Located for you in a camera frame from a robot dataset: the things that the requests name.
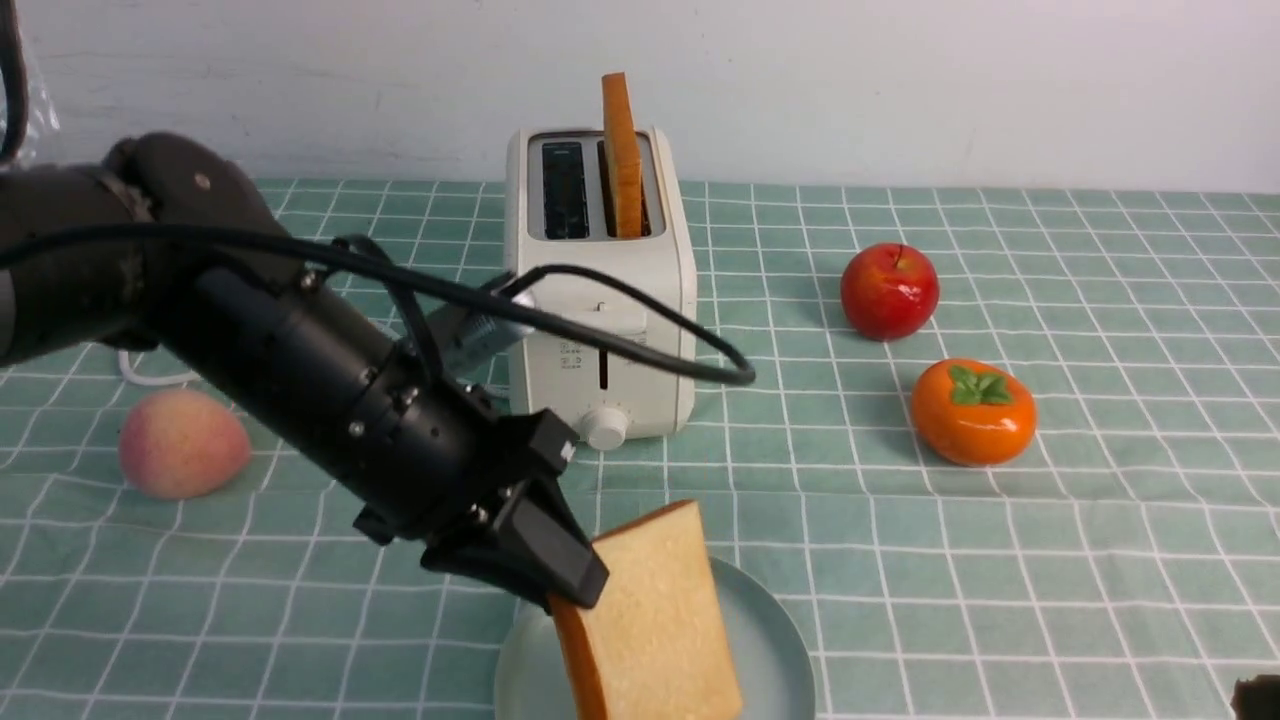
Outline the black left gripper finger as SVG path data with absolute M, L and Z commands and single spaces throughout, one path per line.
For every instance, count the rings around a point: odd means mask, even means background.
M 596 606 L 609 570 L 554 480 L 499 488 L 472 510 L 471 577 L 545 610 L 558 597 Z

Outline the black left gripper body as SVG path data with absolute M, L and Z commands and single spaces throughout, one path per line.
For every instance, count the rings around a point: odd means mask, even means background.
M 411 413 L 361 446 L 365 466 L 352 488 L 364 506 L 355 528 L 379 544 L 421 542 L 426 569 L 471 577 L 474 506 L 521 480 L 558 484 L 577 441 L 547 410 L 495 419 Z

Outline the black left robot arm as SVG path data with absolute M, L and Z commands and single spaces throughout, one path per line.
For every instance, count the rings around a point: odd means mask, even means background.
M 394 341 L 301 260 L 198 243 L 187 225 L 285 237 L 234 164 L 152 133 L 99 164 L 3 176 L 3 247 L 123 225 L 123 240 L 3 264 L 4 366 L 86 342 L 163 347 L 362 500 L 378 544 L 527 602 L 596 605 L 608 569 L 559 475 L 577 439 L 552 413 L 511 416 L 431 342 Z

